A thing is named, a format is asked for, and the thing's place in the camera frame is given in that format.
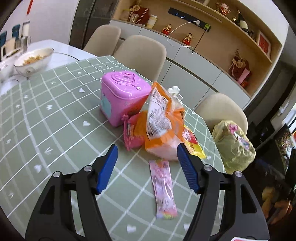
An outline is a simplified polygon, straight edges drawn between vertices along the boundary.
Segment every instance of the yellow plastic bag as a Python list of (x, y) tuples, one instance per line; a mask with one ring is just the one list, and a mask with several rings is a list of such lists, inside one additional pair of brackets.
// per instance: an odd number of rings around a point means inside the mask
[(195, 135), (193, 134), (192, 130), (184, 125), (183, 130), (183, 139), (186, 148), (188, 149), (191, 155), (198, 156), (200, 159), (206, 159), (206, 155), (203, 152), (202, 148), (200, 147)]
[(233, 121), (223, 120), (215, 125), (212, 136), (226, 173), (242, 172), (255, 159), (255, 148), (242, 129)]

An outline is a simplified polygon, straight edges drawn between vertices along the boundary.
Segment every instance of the beige chair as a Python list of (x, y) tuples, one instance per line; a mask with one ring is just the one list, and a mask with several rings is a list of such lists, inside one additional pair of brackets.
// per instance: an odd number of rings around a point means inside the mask
[(133, 35), (120, 45), (114, 58), (153, 82), (157, 81), (165, 62), (166, 49), (154, 39)]
[(102, 25), (95, 30), (83, 50), (96, 56), (112, 55), (120, 33), (117, 26)]
[(220, 121), (234, 121), (245, 134), (248, 131), (248, 120), (242, 109), (228, 96), (215, 93), (208, 96), (195, 109), (207, 124), (212, 133)]

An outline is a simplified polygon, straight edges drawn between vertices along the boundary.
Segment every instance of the power strip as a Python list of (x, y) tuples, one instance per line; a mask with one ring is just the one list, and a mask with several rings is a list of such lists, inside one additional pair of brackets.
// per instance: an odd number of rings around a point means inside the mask
[(209, 25), (208, 23), (205, 23), (204, 21), (196, 18), (196, 17), (193, 17), (185, 12), (182, 12), (180, 10), (177, 10), (177, 9), (174, 9), (174, 8), (170, 8), (169, 11), (168, 11), (169, 14), (171, 15), (174, 15), (176, 17), (179, 17), (179, 18), (182, 18), (188, 22), (194, 22), (193, 24), (202, 28), (203, 30), (209, 32), (210, 29), (211, 29), (211, 25)]

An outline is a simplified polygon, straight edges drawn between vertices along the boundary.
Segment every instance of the white cable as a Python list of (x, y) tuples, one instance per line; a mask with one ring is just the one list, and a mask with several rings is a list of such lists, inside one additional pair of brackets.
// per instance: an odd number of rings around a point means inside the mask
[[(184, 23), (184, 24), (182, 24), (182, 25), (176, 27), (173, 31), (171, 31), (171, 32), (167, 35), (167, 42), (168, 42), (171, 46), (173, 46), (173, 47), (178, 47), (178, 46), (174, 46), (174, 45), (172, 45), (172, 44), (168, 41), (168, 36), (169, 36), (172, 32), (174, 32), (177, 28), (179, 28), (179, 27), (181, 27), (181, 26), (183, 26), (183, 25), (185, 25), (185, 24), (187, 24), (187, 23), (196, 23), (197, 21), (186, 22), (186, 23)], [(193, 49), (194, 49), (194, 47), (192, 47), (192, 46), (183, 46), (183, 45), (181, 45), (181, 47), (193, 48)]]

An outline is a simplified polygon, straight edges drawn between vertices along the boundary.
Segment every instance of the plastic bag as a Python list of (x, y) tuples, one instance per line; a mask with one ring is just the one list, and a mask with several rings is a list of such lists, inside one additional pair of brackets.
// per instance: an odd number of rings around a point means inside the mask
[(255, 159), (255, 148), (233, 121), (223, 120), (215, 125), (212, 136), (228, 174), (242, 172)]
[(184, 125), (182, 136), (184, 139), (184, 144), (191, 155), (198, 156), (200, 159), (207, 158), (192, 130), (186, 125)]
[(135, 135), (134, 128), (138, 121), (140, 114), (133, 115), (128, 118), (127, 115), (123, 116), (123, 138), (126, 149), (129, 151), (132, 148), (140, 147), (144, 144), (145, 139), (142, 135)]
[(149, 165), (156, 198), (156, 218), (172, 219), (178, 212), (174, 202), (169, 163), (165, 160), (150, 160)]
[(183, 142), (182, 104), (154, 82), (148, 111), (139, 113), (135, 136), (145, 138), (145, 149), (166, 160), (178, 160), (177, 146)]

